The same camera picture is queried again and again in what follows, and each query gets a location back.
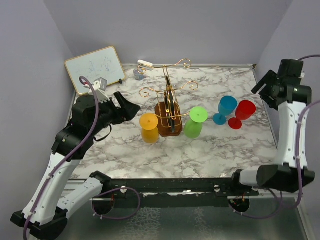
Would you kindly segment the red wine glass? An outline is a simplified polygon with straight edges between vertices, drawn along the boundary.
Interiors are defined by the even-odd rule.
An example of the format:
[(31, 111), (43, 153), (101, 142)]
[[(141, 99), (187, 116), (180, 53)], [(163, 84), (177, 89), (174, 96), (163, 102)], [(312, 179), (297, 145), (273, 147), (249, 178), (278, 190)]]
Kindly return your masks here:
[(257, 108), (256, 105), (249, 100), (242, 100), (235, 111), (235, 117), (228, 120), (228, 125), (234, 130), (239, 130), (243, 121), (248, 120), (255, 112)]

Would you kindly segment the blue wine glass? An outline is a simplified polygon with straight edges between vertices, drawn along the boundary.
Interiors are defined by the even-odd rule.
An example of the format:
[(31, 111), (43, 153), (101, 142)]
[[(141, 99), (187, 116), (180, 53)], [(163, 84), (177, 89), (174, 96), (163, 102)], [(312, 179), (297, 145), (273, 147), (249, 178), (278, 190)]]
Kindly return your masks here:
[(216, 125), (222, 126), (227, 122), (229, 116), (238, 106), (237, 100), (233, 96), (226, 95), (221, 98), (218, 105), (218, 113), (212, 119)]

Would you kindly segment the green wine glass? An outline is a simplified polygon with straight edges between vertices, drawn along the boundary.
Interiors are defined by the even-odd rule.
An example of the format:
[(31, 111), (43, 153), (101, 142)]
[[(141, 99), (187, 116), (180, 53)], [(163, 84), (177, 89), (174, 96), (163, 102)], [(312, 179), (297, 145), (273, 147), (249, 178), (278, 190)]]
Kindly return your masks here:
[(184, 126), (184, 135), (190, 139), (198, 138), (202, 132), (203, 123), (208, 119), (208, 112), (204, 107), (196, 106), (190, 110), (190, 119)]

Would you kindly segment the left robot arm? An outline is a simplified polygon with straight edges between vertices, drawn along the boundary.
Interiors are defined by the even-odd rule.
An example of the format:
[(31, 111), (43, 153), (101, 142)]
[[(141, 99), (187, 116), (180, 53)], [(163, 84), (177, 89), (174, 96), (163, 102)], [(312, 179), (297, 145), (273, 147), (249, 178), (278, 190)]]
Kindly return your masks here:
[(75, 168), (94, 145), (95, 136), (110, 125), (131, 121), (140, 106), (114, 93), (119, 106), (111, 98), (96, 100), (93, 95), (78, 97), (71, 108), (72, 118), (55, 137), (46, 172), (28, 205), (12, 214), (11, 222), (39, 240), (55, 240), (67, 226), (71, 216), (89, 199), (106, 197), (111, 178), (96, 171), (72, 193), (61, 197)]

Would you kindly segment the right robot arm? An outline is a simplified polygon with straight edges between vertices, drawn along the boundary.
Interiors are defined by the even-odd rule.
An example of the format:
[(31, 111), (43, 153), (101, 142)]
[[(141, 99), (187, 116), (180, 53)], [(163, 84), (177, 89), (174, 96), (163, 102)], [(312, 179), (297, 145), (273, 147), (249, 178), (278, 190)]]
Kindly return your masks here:
[(273, 163), (232, 175), (229, 189), (234, 195), (242, 195), (248, 186), (295, 193), (314, 181), (305, 148), (312, 89), (301, 84), (303, 66), (302, 60), (283, 59), (277, 72), (269, 70), (251, 90), (279, 113), (278, 147)]

